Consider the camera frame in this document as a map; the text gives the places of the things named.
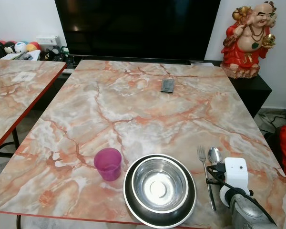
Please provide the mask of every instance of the purple plastic cup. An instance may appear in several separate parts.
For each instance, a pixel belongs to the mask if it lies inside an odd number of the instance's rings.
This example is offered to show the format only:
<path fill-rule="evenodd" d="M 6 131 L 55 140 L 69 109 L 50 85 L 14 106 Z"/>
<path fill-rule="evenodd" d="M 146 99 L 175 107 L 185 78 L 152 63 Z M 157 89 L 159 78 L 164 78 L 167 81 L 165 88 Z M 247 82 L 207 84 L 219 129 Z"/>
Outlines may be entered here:
<path fill-rule="evenodd" d="M 117 149 L 105 148 L 94 157 L 94 166 L 104 180 L 114 181 L 121 174 L 122 156 Z"/>

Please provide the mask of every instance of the stainless steel bowl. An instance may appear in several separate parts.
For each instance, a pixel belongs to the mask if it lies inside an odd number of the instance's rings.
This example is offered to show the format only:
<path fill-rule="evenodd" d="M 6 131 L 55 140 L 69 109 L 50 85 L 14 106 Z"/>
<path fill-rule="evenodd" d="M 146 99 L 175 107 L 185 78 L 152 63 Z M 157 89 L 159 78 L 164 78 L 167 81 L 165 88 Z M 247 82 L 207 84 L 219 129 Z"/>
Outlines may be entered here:
<path fill-rule="evenodd" d="M 188 195 L 183 205 L 181 205 L 177 210 L 169 212 L 169 213 L 155 213 L 147 208 L 143 207 L 136 199 L 133 189 L 132 189 L 132 176 L 134 170 L 138 167 L 138 165 L 143 162 L 144 160 L 151 158 L 151 157 L 162 157 L 172 160 L 176 163 L 181 170 L 184 172 L 186 179 L 188 181 Z M 194 207 L 196 205 L 197 200 L 197 188 L 196 184 L 190 174 L 190 172 L 176 159 L 162 154 L 151 154 L 143 156 L 133 162 L 130 167 L 128 168 L 123 184 L 123 193 L 124 199 L 128 209 L 131 213 L 142 223 L 146 224 L 147 226 L 159 229 L 167 229 L 173 228 L 184 221 L 186 221 L 190 215 L 192 214 Z"/>
<path fill-rule="evenodd" d="M 134 170 L 132 189 L 136 200 L 149 211 L 165 214 L 182 206 L 188 194 L 184 171 L 172 160 L 150 157 Z"/>

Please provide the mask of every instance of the wall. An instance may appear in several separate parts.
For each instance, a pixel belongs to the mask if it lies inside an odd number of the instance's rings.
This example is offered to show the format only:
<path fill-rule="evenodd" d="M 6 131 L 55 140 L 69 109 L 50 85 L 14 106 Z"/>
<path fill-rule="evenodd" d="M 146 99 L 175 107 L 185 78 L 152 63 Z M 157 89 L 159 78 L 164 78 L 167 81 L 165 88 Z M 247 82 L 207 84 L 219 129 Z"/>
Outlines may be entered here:
<path fill-rule="evenodd" d="M 58 35 L 66 45 L 54 0 L 0 0 L 0 40 L 35 41 Z"/>
<path fill-rule="evenodd" d="M 233 10 L 243 5 L 254 7 L 263 1 L 221 0 L 206 60 L 222 60 L 220 51 L 225 31 L 234 23 Z M 286 0 L 274 2 L 278 18 L 271 33 L 276 36 L 276 46 L 261 60 L 260 75 L 273 90 L 264 107 L 286 109 Z M 37 35 L 59 35 L 61 44 L 66 45 L 54 0 L 0 0 L 0 40 L 30 42 Z"/>
<path fill-rule="evenodd" d="M 221 0 L 212 36 L 205 55 L 206 60 L 222 60 L 225 31 L 235 21 L 232 12 L 243 5 L 254 6 L 264 0 Z M 286 0 L 273 1 L 277 8 L 277 20 L 271 33 L 276 36 L 276 45 L 260 60 L 260 76 L 273 90 L 263 107 L 286 109 Z"/>

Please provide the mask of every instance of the black tv screen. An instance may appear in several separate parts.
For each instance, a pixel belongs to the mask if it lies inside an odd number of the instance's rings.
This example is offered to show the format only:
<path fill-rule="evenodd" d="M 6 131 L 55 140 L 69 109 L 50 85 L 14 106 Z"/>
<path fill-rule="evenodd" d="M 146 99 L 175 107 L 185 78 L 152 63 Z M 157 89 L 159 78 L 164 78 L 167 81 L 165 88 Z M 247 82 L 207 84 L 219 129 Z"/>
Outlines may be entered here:
<path fill-rule="evenodd" d="M 55 0 L 70 54 L 203 60 L 220 0 Z"/>

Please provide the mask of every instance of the tile floor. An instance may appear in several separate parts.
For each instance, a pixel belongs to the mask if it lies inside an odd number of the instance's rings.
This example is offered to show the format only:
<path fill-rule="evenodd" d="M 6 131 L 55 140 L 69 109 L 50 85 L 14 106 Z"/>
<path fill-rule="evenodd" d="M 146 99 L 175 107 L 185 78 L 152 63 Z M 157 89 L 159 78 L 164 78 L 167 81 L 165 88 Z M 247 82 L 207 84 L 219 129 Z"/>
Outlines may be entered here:
<path fill-rule="evenodd" d="M 18 138 L 21 143 L 31 128 L 35 125 L 42 112 L 30 111 L 28 115 L 17 126 Z M 275 131 L 275 127 L 286 125 L 285 119 L 286 111 L 282 110 L 267 110 L 261 109 L 255 116 L 254 121 L 258 125 L 263 134 Z M 6 142 L 12 141 L 10 135 Z M 4 147 L 1 152 L 14 153 L 15 147 L 13 145 Z M 8 163 L 9 158 L 0 157 L 0 173 Z M 16 216 L 0 213 L 0 229 L 15 229 Z M 148 229 L 147 226 L 101 223 L 101 222 L 87 222 L 67 219 L 49 219 L 39 217 L 22 217 L 22 229 Z"/>

